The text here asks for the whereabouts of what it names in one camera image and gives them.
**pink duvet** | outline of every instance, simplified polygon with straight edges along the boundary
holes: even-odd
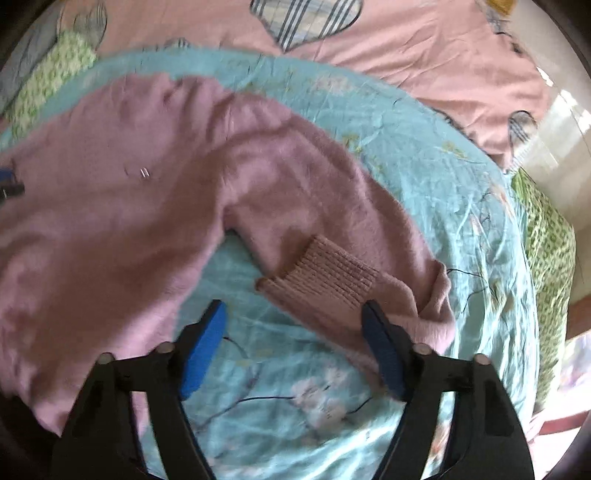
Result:
[[[252,3],[255,15],[250,0],[69,0],[59,30],[83,31],[103,55],[175,38],[194,46],[281,55],[269,21],[279,31],[282,15],[294,17],[278,0],[264,2],[266,11],[274,2],[277,10],[259,18],[260,2]],[[313,12],[302,11],[299,20],[308,21],[309,34],[285,54],[399,86],[448,114],[499,166],[512,166],[509,119],[516,114],[539,121],[548,93],[531,59],[514,51],[509,36],[493,33],[474,0],[348,0],[344,5],[360,8],[358,17],[343,16],[338,33],[320,40],[322,28],[315,27]]]

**light blue bedsheet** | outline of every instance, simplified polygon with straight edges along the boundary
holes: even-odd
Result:
[[[492,358],[522,422],[532,412],[537,315],[522,247],[524,218],[497,166],[404,92],[342,69],[230,51],[135,52],[102,60],[42,110],[47,119],[128,72],[213,76],[276,98],[345,143],[414,218],[449,269],[457,319],[448,355]],[[209,301],[229,306],[227,339],[184,406],[220,479],[370,479],[402,405],[372,392],[340,355],[254,292],[261,276],[231,233],[178,317],[178,331]],[[451,418],[441,407],[438,437]],[[142,445],[164,476],[154,439]],[[440,459],[434,446],[428,474]]]

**pink sweater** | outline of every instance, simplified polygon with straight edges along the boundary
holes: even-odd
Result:
[[[27,191],[0,207],[0,387],[55,432],[101,352],[171,339],[229,229],[268,276],[257,289],[368,372],[368,299],[416,342],[453,339],[445,268],[401,205],[272,100],[127,76],[0,155],[10,165]]]

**wrinkled fabric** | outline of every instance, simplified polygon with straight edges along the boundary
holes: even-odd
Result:
[[[274,100],[204,77],[129,75],[0,166],[27,189],[0,209],[0,386],[55,432],[101,352],[142,355],[172,339],[228,230],[276,277],[259,282],[264,295],[289,300],[295,318],[374,375],[367,300],[416,342],[444,352],[453,340],[445,267],[402,206]],[[322,297],[277,286],[294,270],[318,278]]]
[[[250,4],[69,0],[60,29],[77,28],[90,37],[104,32],[98,45],[103,56],[178,38],[201,47],[281,55]],[[294,14],[284,8],[277,15],[285,15],[289,26],[288,15]],[[514,161],[511,116],[527,112],[539,122],[549,106],[548,87],[534,62],[516,51],[511,37],[495,34],[474,0],[365,0],[350,26],[322,40],[308,39],[288,55],[347,67],[402,88],[449,115],[502,169]]]
[[[60,34],[56,45],[33,70],[7,110],[12,134],[22,137],[35,123],[39,108],[74,75],[88,69],[96,53],[74,32]]]
[[[456,337],[446,355],[490,357],[528,424],[538,343],[521,236],[527,223],[490,158],[395,87],[328,65],[237,51],[174,48],[99,60],[50,98],[40,119],[123,74],[156,72],[211,76],[234,91],[274,98],[343,143],[452,269]],[[173,337],[199,319],[211,299],[228,305],[226,339],[202,387],[183,404],[215,475],[371,479],[403,405],[373,390],[346,357],[258,294],[261,275],[240,238],[227,234],[176,318]],[[437,471],[452,412],[453,396],[444,395],[423,478]],[[142,449],[150,472],[165,478],[149,429]]]
[[[0,113],[16,97],[37,63],[57,40],[61,2],[51,4],[29,27],[0,70]]]
[[[530,263],[540,326],[540,374],[535,411],[551,404],[560,386],[570,289],[576,260],[574,228],[524,170],[513,177],[527,213],[525,253]]]

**bolt head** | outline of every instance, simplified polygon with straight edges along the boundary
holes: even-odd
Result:
[[[476,355],[474,355],[474,361],[477,364],[481,364],[481,365],[490,365],[491,364],[491,359],[488,358],[484,353],[477,353]]]
[[[96,363],[99,365],[106,365],[110,364],[114,360],[115,356],[111,352],[105,352],[99,355],[99,357],[96,359]]]
[[[433,353],[433,349],[426,343],[415,343],[413,345],[413,350],[419,355],[431,355]]]
[[[162,342],[160,345],[156,347],[156,351],[158,353],[170,353],[174,350],[174,343],[172,342]]]

